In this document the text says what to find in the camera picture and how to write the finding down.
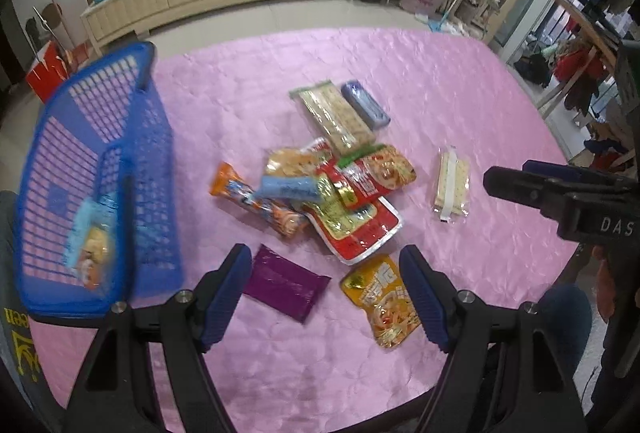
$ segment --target red box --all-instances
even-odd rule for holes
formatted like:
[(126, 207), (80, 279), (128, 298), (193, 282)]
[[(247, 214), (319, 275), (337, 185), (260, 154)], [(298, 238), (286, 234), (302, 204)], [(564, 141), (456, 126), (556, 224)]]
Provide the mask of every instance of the red box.
[(69, 74), (65, 61), (58, 54), (58, 48), (52, 41), (40, 49), (38, 57), (40, 60), (33, 60), (27, 74), (27, 82), (40, 100), (47, 102), (60, 84), (68, 79)]

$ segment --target snack package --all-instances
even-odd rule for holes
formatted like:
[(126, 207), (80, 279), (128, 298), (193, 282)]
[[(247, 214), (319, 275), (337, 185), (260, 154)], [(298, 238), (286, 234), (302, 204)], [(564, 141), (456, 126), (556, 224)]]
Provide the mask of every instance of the snack package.
[(370, 129), (381, 129), (391, 122), (385, 110), (357, 80), (345, 82), (340, 92)]
[(381, 347), (399, 345), (420, 325), (398, 267), (388, 256), (362, 263), (340, 282), (340, 287), (366, 311), (373, 336)]
[(359, 158), (340, 169), (333, 164), (320, 168), (330, 178), (342, 203), (358, 209), (416, 179), (414, 167), (393, 146)]
[(330, 281), (261, 245), (244, 293), (304, 323)]
[(326, 174), (319, 175), (318, 188), (322, 203), (305, 202), (301, 210), (331, 252), (347, 265), (375, 253), (402, 227), (400, 215), (383, 197), (347, 210)]
[(293, 90), (289, 95), (302, 101), (338, 155), (352, 153), (376, 139), (330, 81)]
[(272, 177), (308, 177), (316, 174), (321, 163), (322, 156), (319, 153), (283, 148), (269, 155), (264, 174)]
[(244, 183), (244, 180), (226, 162), (220, 164), (211, 182), (209, 194), (228, 198), (244, 209), (258, 214), (286, 238), (295, 235), (305, 226), (305, 217), (302, 214), (269, 198), (255, 196), (254, 190)]
[(255, 191), (255, 196), (278, 200), (321, 201), (318, 181), (315, 177), (271, 177), (265, 175), (260, 180), (260, 187)]
[(440, 173), (433, 210), (441, 222), (453, 217), (466, 217), (468, 211), (469, 162), (460, 158), (456, 148), (450, 146), (440, 153)]
[(89, 290), (100, 288), (110, 279), (116, 208), (115, 193), (105, 194), (98, 202), (85, 199), (67, 238), (65, 264)]

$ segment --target screw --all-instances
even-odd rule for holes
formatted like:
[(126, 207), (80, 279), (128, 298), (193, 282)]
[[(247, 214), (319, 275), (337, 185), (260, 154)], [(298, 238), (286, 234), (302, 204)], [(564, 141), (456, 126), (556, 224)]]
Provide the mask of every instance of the screw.
[(127, 309), (127, 304), (124, 301), (116, 301), (111, 305), (111, 312), (114, 314), (122, 314)]
[(525, 301), (522, 305), (522, 308), (524, 308), (524, 311), (527, 314), (535, 315), (538, 313), (538, 305), (532, 303), (531, 301)]
[(193, 299), (193, 292), (187, 289), (180, 290), (175, 295), (175, 300), (178, 303), (188, 303), (192, 299)]
[(458, 292), (458, 299), (463, 303), (473, 303), (476, 300), (476, 295), (470, 290), (461, 290)]

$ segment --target blue gripper pad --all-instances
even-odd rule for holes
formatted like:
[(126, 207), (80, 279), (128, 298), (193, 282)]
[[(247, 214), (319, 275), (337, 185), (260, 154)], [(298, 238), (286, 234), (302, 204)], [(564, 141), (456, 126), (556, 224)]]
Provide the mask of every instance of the blue gripper pad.
[(200, 342), (207, 350), (225, 335), (244, 286), (251, 276), (251, 268), (251, 250), (243, 245), (207, 308), (204, 330), (200, 336)]
[(445, 311), (424, 273), (418, 267), (418, 261), (425, 260), (422, 257), (414, 257), (411, 249), (404, 247), (400, 251), (400, 277), (409, 292), (427, 339), (435, 343), (443, 352), (449, 352)]

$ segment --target yellow snack package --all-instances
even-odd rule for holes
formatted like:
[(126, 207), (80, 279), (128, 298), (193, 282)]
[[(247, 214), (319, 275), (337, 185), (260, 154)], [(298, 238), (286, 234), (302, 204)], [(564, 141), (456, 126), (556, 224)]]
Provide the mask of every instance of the yellow snack package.
[(388, 256), (364, 261), (343, 278), (340, 287), (366, 311), (373, 336), (381, 347), (399, 345), (420, 324), (398, 267)]

